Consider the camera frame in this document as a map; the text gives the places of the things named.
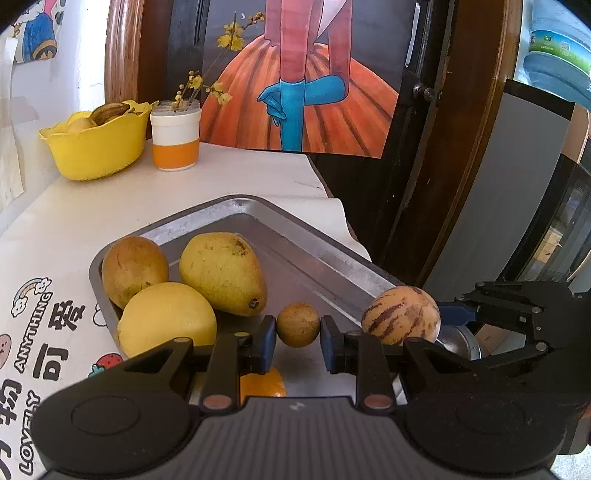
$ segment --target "paper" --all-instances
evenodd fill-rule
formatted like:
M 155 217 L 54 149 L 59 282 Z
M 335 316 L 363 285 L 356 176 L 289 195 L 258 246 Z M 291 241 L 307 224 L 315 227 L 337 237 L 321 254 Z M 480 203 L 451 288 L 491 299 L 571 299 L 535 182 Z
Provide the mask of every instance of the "paper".
M 65 7 L 66 0 L 37 0 L 0 35 L 18 40 L 17 63 L 52 59 L 57 55 Z
M 17 45 L 16 38 L 0 43 L 0 212 L 23 192 L 9 101 Z

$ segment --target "printed tablecloth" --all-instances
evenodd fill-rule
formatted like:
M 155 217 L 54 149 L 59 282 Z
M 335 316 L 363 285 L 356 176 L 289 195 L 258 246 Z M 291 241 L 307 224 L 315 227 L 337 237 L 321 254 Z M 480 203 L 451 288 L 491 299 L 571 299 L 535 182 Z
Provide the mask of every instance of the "printed tablecloth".
M 202 145 L 197 165 L 165 173 L 151 146 L 106 179 L 52 184 L 0 237 L 0 480 L 43 472 L 31 417 L 53 392 L 122 361 L 88 269 L 106 244 L 229 194 L 266 198 L 369 258 L 305 155 Z

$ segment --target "striped melon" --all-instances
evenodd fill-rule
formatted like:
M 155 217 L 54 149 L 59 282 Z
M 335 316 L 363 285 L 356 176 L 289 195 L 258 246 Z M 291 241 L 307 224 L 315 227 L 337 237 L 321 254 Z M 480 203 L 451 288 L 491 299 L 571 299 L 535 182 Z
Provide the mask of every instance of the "striped melon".
M 439 308 L 431 296 L 417 287 L 399 286 L 377 297 L 361 318 L 364 331 L 387 345 L 400 345 L 407 337 L 434 342 L 439 335 Z

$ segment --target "blue glove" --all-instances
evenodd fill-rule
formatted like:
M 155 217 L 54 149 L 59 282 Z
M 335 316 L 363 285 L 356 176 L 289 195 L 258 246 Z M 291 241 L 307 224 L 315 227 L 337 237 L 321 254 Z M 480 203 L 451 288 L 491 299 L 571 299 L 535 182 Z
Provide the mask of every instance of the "blue glove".
M 281 120 L 281 149 L 301 152 L 302 135 L 304 132 L 304 95 L 306 81 L 289 83 L 279 81 L 279 97 L 281 112 L 285 119 Z
M 336 75 L 327 75 L 306 83 L 305 105 L 326 105 L 345 98 L 345 83 Z
M 345 83 L 339 76 L 327 75 L 307 82 L 304 95 L 304 105 L 325 105 L 340 102 L 345 98 Z M 285 120 L 285 113 L 281 106 L 279 82 L 265 88 L 258 96 L 257 101 L 267 104 L 267 114 L 276 125 L 279 125 L 281 120 Z
M 267 104 L 267 114 L 275 125 L 281 124 L 281 148 L 301 151 L 304 129 L 304 105 L 325 105 L 345 98 L 345 83 L 336 75 L 311 82 L 289 83 L 280 80 L 265 88 L 257 101 Z

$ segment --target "red sleeve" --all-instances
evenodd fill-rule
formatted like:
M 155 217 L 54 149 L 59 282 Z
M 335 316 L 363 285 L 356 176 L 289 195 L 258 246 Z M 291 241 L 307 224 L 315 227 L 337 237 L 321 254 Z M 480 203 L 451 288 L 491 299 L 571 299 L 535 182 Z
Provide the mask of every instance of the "red sleeve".
M 349 92 L 351 66 L 352 0 L 347 0 L 328 26 L 330 73 L 338 75 L 345 83 L 345 95 Z
M 267 0 L 265 7 L 265 38 L 272 46 L 279 45 L 281 35 L 281 0 Z
M 281 0 L 280 78 L 300 82 L 306 77 L 310 20 L 314 0 Z

